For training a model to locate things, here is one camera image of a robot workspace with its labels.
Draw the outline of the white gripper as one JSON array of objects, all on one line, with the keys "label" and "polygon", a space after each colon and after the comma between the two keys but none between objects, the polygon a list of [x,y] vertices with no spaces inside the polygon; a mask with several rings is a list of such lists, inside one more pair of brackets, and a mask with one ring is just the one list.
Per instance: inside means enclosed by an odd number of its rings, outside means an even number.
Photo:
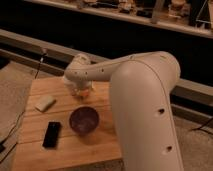
[{"label": "white gripper", "polygon": [[82,92],[89,92],[92,90],[91,81],[70,81],[65,80],[65,86],[70,91],[72,96],[81,97]]}]

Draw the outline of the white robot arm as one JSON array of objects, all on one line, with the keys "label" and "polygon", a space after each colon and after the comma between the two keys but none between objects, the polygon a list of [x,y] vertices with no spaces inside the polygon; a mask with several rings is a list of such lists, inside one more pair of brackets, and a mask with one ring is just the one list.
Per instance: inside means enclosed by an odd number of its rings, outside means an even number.
[{"label": "white robot arm", "polygon": [[92,64],[78,54],[64,77],[84,89],[108,81],[109,99],[126,171],[184,171],[170,92],[180,66],[168,52],[137,53]]}]

